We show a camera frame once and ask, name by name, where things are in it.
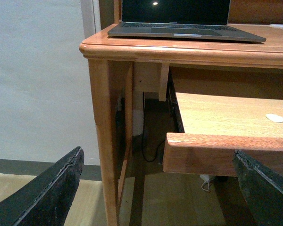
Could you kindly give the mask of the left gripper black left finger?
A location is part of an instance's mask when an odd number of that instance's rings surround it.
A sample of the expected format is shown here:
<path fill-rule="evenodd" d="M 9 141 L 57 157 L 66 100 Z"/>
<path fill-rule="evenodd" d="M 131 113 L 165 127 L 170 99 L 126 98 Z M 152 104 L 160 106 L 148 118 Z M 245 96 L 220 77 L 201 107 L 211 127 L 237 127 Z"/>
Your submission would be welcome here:
<path fill-rule="evenodd" d="M 0 226 L 62 226 L 79 187 L 84 152 L 76 147 L 0 202 Z"/>

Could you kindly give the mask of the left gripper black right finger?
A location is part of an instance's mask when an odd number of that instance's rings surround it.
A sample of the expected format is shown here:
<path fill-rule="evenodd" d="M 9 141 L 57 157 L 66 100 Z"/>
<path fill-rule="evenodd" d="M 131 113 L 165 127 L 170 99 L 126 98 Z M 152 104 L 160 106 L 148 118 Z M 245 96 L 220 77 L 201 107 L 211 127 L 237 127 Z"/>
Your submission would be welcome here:
<path fill-rule="evenodd" d="M 242 195 L 258 226 L 283 226 L 283 177 L 242 150 L 233 158 Z"/>

